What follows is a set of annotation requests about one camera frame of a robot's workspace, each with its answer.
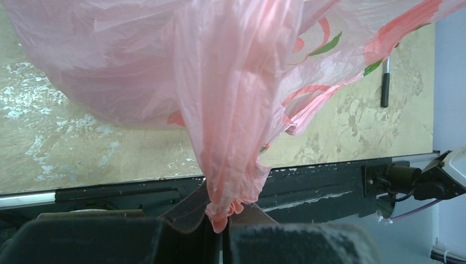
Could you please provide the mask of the pink plastic bag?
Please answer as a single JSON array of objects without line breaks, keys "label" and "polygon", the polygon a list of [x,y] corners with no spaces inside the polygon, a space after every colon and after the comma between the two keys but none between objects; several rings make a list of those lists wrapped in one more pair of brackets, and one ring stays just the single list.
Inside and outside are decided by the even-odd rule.
[{"label": "pink plastic bag", "polygon": [[216,233],[258,200],[259,155],[465,1],[3,1],[26,56],[121,125],[185,127]]}]

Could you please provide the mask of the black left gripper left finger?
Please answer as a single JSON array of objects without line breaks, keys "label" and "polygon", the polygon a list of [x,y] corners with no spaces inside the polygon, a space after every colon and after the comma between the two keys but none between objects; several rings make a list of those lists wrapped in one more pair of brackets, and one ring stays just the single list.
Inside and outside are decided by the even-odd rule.
[{"label": "black left gripper left finger", "polygon": [[218,263],[207,185],[159,217],[141,210],[43,213],[1,247],[1,263]]}]

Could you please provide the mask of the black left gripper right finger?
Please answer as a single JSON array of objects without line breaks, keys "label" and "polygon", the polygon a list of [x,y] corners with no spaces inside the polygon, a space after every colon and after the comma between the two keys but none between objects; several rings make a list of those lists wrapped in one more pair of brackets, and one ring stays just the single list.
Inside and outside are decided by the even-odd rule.
[{"label": "black left gripper right finger", "polygon": [[229,217],[223,263],[380,263],[369,234],[354,224],[280,224],[257,204]]}]

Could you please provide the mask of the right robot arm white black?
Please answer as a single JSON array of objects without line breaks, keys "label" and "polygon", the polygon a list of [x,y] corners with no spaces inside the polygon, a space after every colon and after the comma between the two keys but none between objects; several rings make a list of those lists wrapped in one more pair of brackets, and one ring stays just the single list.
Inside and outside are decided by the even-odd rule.
[{"label": "right robot arm white black", "polygon": [[450,200],[465,194],[465,147],[446,151],[424,169],[387,165],[373,182],[394,200]]}]

